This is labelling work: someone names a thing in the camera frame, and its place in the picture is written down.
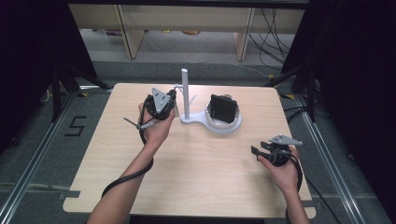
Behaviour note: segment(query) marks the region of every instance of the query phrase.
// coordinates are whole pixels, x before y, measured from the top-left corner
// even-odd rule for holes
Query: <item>black square object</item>
[[[236,107],[235,100],[227,96],[212,94],[210,99],[210,118],[232,123],[235,120]]]

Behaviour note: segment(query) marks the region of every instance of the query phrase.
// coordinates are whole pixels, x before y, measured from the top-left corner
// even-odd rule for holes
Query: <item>hand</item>
[[[294,147],[289,146],[291,155],[298,160],[298,153]],[[291,161],[286,162],[283,166],[276,167],[267,159],[259,156],[259,161],[268,169],[271,177],[273,178],[276,186],[282,191],[287,192],[290,190],[297,190],[298,174],[296,167]]]
[[[142,108],[143,108],[143,104],[140,104],[139,105],[140,112],[142,111]],[[144,131],[147,139],[147,144],[153,144],[154,146],[159,147],[168,136],[174,117],[175,117],[175,109],[172,109],[167,119],[158,120],[153,126],[148,127]],[[152,116],[147,110],[145,110],[145,113],[143,115],[143,123],[146,123],[151,119]]]

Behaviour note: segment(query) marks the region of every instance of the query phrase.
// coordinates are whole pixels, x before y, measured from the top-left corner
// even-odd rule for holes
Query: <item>wooden table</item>
[[[123,118],[137,120],[137,105],[151,89],[173,85],[118,84],[93,134],[71,187],[77,198],[66,198],[66,212],[90,213],[102,191],[117,179],[143,146],[138,130]],[[169,137],[146,174],[131,214],[187,217],[284,217],[286,204],[267,170],[250,146],[283,133],[290,135],[277,92],[272,88],[193,86],[191,113],[202,111],[211,94],[230,94],[238,103],[242,123],[233,133],[217,135],[200,124],[175,118]],[[180,115],[183,99],[177,93]],[[316,214],[303,182],[305,210]]]

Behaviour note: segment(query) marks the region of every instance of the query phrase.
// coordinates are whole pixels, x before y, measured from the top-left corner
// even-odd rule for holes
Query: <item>white vertical pole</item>
[[[181,82],[183,84],[184,118],[190,118],[190,97],[189,97],[189,71],[181,69]]]

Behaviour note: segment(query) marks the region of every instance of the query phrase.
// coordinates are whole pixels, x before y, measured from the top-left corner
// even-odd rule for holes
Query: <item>forearm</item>
[[[283,192],[288,207],[288,214],[291,224],[309,223],[308,216],[304,210],[300,195],[296,190]]]
[[[147,167],[159,147],[146,144],[120,177],[136,173]],[[143,175],[110,189],[93,209],[88,223],[125,223],[134,204]]]

